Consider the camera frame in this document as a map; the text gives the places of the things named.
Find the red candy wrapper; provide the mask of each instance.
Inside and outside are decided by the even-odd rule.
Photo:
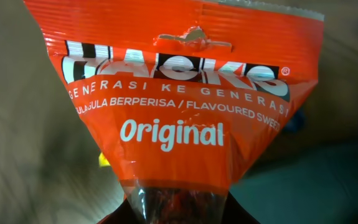
[[[25,0],[139,220],[220,223],[318,82],[324,17],[245,0]]]

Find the blurred background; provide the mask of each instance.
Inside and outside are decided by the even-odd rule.
[[[358,223],[358,0],[267,2],[326,15],[319,85],[232,194],[261,223]],[[0,224],[96,223],[122,201],[39,27],[0,0]]]

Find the wooden table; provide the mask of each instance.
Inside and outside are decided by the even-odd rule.
[[[358,0],[287,0],[326,15],[320,84],[307,125],[281,135],[270,161],[358,135]],[[21,0],[0,0],[0,224],[95,223],[122,201],[47,58]]]

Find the yellow object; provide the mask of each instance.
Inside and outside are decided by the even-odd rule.
[[[100,153],[100,155],[98,156],[98,165],[100,167],[111,166],[108,160],[105,158],[104,154],[102,153]]]

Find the registered trademark symbol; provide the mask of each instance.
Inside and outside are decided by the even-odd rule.
[[[283,68],[281,69],[281,73],[282,73],[283,75],[289,75],[289,74],[291,73],[291,70],[290,70],[290,68],[288,68],[288,67],[283,67]]]

